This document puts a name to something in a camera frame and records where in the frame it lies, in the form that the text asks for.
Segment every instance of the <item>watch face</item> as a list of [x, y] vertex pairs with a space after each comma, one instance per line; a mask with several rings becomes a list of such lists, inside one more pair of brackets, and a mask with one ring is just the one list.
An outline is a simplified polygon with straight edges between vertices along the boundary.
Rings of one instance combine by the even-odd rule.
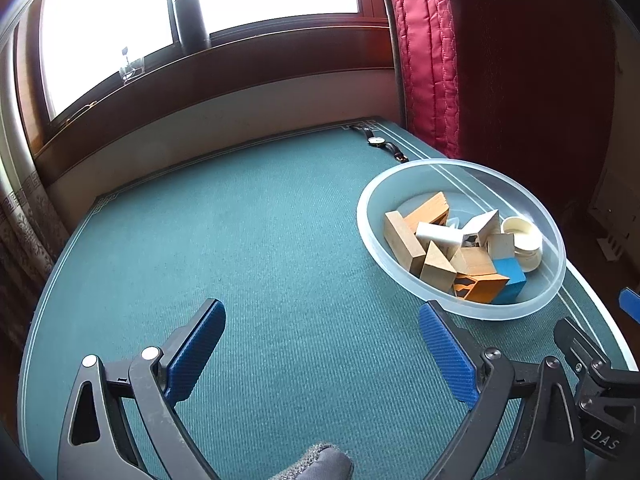
[[371, 146], [382, 146], [382, 144], [384, 144], [386, 140], [382, 137], [369, 137], [369, 139], [367, 139], [367, 142]]

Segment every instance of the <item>wooden block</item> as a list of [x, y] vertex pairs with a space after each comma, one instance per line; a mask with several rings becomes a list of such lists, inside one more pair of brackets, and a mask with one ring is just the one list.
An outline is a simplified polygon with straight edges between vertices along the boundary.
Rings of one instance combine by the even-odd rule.
[[430, 242], [427, 248], [420, 279], [443, 292], [449, 292], [456, 279], [456, 269], [434, 242]]
[[444, 225], [418, 222], [415, 237], [426, 250], [430, 242], [435, 242], [447, 260], [456, 253], [462, 244], [462, 231]]
[[383, 233], [401, 267], [419, 276], [427, 253], [398, 211], [385, 213]]
[[453, 282], [453, 293], [457, 298], [464, 300], [491, 303], [508, 281], [509, 279], [501, 274], [483, 276], [459, 274]]
[[486, 251], [492, 260], [504, 260], [515, 256], [513, 233], [499, 233], [486, 238]]
[[493, 211], [474, 216], [462, 228], [462, 232], [465, 235], [463, 247], [484, 247], [489, 235], [500, 232], [500, 216], [498, 215], [498, 210], [494, 209]]
[[419, 222], [444, 225], [447, 223], [448, 216], [449, 204], [444, 197], [444, 193], [439, 192], [428, 199], [427, 202], [422, 204], [418, 209], [405, 216], [404, 221], [409, 226], [409, 229], [411, 229], [411, 232], [415, 233]]
[[495, 274], [494, 263], [482, 247], [460, 247], [453, 255], [451, 265], [456, 272], [467, 276]]
[[522, 272], [520, 264], [512, 257], [494, 260], [494, 266], [495, 270], [499, 274], [506, 276], [509, 281], [491, 303], [496, 305], [516, 303], [518, 294], [527, 283], [527, 277]]

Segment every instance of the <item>wall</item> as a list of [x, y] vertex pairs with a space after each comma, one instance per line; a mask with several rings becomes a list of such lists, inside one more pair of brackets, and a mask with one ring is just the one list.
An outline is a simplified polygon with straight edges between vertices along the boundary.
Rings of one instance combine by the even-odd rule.
[[640, 40], [622, 15], [616, 33], [616, 97], [609, 148], [591, 213], [640, 268]]
[[364, 116], [399, 121], [393, 70], [307, 76], [197, 104], [104, 147], [47, 192], [72, 231], [96, 196], [153, 171], [259, 137]]

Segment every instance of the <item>bright sky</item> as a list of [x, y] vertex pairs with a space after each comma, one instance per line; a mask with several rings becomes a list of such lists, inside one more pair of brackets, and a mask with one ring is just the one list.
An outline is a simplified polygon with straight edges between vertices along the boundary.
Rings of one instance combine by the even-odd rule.
[[[209, 32], [283, 16], [358, 12], [357, 0], [200, 0]], [[42, 65], [57, 115], [129, 60], [172, 42], [166, 0], [45, 0]]]

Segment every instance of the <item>teal textured mat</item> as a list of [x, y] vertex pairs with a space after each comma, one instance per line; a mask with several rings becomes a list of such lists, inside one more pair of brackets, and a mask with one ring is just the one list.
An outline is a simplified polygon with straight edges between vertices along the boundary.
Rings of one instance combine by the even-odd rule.
[[[370, 122], [411, 159], [438, 155]], [[210, 297], [225, 303], [226, 330], [177, 412], [223, 480], [267, 479], [323, 440], [351, 456], [356, 480], [423, 478], [465, 406], [420, 337], [422, 301], [378, 268], [358, 234], [362, 189], [394, 164], [333, 126], [204, 157], [101, 197], [47, 283], [23, 359], [20, 444], [38, 471], [56, 477], [82, 357], [106, 362], [160, 344]], [[564, 316], [626, 367], [569, 272], [532, 316], [456, 320], [481, 344], [535, 362], [558, 353], [552, 329]], [[132, 402], [127, 413], [150, 471], [166, 478]], [[502, 428], [482, 474], [507, 436]]]

